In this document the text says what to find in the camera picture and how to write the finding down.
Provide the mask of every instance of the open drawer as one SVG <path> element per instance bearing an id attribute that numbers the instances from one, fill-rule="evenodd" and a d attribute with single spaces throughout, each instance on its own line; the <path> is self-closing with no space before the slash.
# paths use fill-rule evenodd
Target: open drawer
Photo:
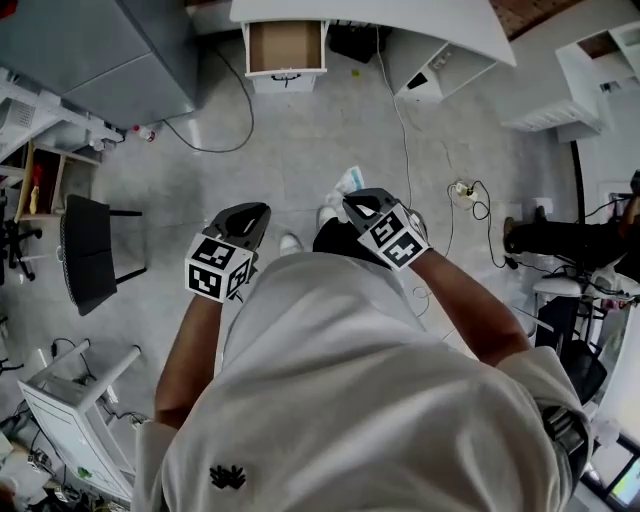
<path id="1" fill-rule="evenodd" d="M 256 92 L 312 91 L 316 77 L 327 72 L 325 41 L 328 21 L 246 23 L 247 78 Z"/>

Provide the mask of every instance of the wooden ceiling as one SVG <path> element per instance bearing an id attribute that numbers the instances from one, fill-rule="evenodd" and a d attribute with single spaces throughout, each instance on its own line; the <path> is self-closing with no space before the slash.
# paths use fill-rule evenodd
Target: wooden ceiling
<path id="1" fill-rule="evenodd" d="M 582 0 L 491 0 L 510 41 Z"/>

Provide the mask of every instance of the hand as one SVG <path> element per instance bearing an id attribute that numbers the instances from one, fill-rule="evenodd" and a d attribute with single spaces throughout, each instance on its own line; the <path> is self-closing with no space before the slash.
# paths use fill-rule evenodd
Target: hand
<path id="1" fill-rule="evenodd" d="M 640 196 L 640 169 L 638 169 L 633 175 L 633 178 L 631 178 L 631 191 L 634 196 Z"/>

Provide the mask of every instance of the concrete floor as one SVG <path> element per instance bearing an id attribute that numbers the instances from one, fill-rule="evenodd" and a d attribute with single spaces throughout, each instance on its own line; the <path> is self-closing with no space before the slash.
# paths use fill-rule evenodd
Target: concrete floor
<path id="1" fill-rule="evenodd" d="M 240 40 L 226 42 L 220 50 L 238 71 L 244 71 Z M 37 278 L 31 283 L 20 284 L 18 274 L 11 271 L 0 288 L 0 305 L 9 317 L 6 350 L 12 361 L 32 362 L 34 351 L 48 352 L 56 337 L 76 342 L 88 337 L 93 346 L 87 359 L 93 373 L 99 374 L 126 347 L 140 345 L 142 357 L 118 381 L 116 392 L 121 411 L 151 414 L 155 384 L 191 299 L 184 290 L 183 259 L 195 233 L 216 213 L 246 201 L 271 206 L 273 215 L 257 265 L 263 270 L 278 256 L 279 237 L 288 230 L 311 247 L 317 207 L 353 165 L 360 166 L 367 186 L 384 187 L 406 201 L 402 131 L 378 61 L 363 65 L 328 52 L 327 65 L 329 73 L 317 80 L 311 94 L 255 95 L 250 89 L 256 127 L 240 151 L 198 153 L 159 125 L 153 143 L 131 136 L 108 152 L 93 176 L 91 195 L 112 208 L 144 212 L 142 219 L 113 225 L 114 245 L 127 249 L 124 254 L 144 257 L 149 271 L 122 284 L 117 295 L 84 318 L 69 300 L 62 267 L 55 259 L 38 260 L 33 265 Z M 201 108 L 172 120 L 173 125 L 201 147 L 237 144 L 247 133 L 249 116 L 235 77 L 210 50 L 203 52 L 200 77 Z M 482 79 L 440 105 L 398 103 L 408 130 L 412 206 L 422 212 L 438 250 L 444 252 L 449 241 L 446 190 L 457 179 L 482 180 L 491 193 L 491 238 L 499 264 L 505 216 L 520 217 L 524 212 L 527 217 L 533 198 L 552 200 L 550 217 L 575 219 L 568 146 L 556 144 L 552 133 L 501 128 L 485 100 Z M 476 221 L 471 212 L 458 208 L 454 214 L 449 258 L 505 303 L 526 307 L 539 273 L 522 267 L 496 268 L 489 254 L 487 221 Z M 53 251 L 59 244 L 58 224 L 43 228 L 43 239 L 28 247 L 32 254 Z M 125 260 L 118 260 L 117 274 L 132 268 Z M 554 263 L 528 261 L 550 268 Z M 414 291 L 417 297 L 424 295 L 415 290 L 420 281 L 410 271 L 401 277 L 416 314 L 423 312 L 427 300 L 413 297 Z M 239 307 L 237 302 L 225 305 L 224 326 Z M 462 346 L 435 299 L 421 319 L 434 336 Z M 75 370 L 81 370 L 80 364 Z M 21 400 L 15 376 L 0 378 L 0 417 L 10 414 Z"/>

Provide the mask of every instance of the wall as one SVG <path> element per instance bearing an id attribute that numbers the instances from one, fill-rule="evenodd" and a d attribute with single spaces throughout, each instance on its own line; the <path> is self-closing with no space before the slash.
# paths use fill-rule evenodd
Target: wall
<path id="1" fill-rule="evenodd" d="M 556 50 L 640 19 L 630 0 L 585 0 L 516 39 L 517 67 L 498 64 L 482 83 L 501 122 L 570 97 Z"/>
<path id="2" fill-rule="evenodd" d="M 578 141 L 587 213 L 607 201 L 609 192 L 628 192 L 640 169 L 640 92 L 609 96 L 609 127 Z M 603 222 L 594 216 L 593 222 Z"/>

